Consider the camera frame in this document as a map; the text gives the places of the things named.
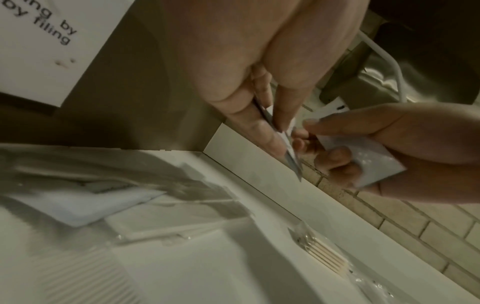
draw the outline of white sign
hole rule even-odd
[[[0,92],[60,106],[134,0],[0,0]]]

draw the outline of hand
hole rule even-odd
[[[361,174],[347,147],[325,151],[315,135],[361,135],[385,145],[407,171],[364,191],[421,202],[480,202],[480,108],[456,104],[386,104],[304,121],[293,148],[316,154],[315,167],[351,187]]]
[[[163,0],[180,63],[200,96],[267,152],[286,146],[252,103],[273,102],[286,130],[359,30],[368,0]]]

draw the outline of stainless steel surface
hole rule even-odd
[[[374,41],[399,63],[409,102],[472,104],[479,94],[480,79],[469,66],[414,32],[384,24]],[[335,71],[320,99],[328,103],[337,96],[351,109],[397,102],[394,71],[377,53],[360,46]]]

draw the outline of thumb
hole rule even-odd
[[[399,120],[404,104],[384,104],[371,108],[333,114],[320,120],[305,120],[303,127],[316,135],[369,135]]]

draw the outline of white card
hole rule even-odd
[[[349,110],[344,101],[337,97],[334,101],[313,112],[312,118],[321,119]],[[356,188],[363,188],[406,170],[384,145],[366,136],[317,135],[317,138],[326,150],[341,146],[350,149],[353,162],[357,163],[363,171],[361,177],[353,184]]]

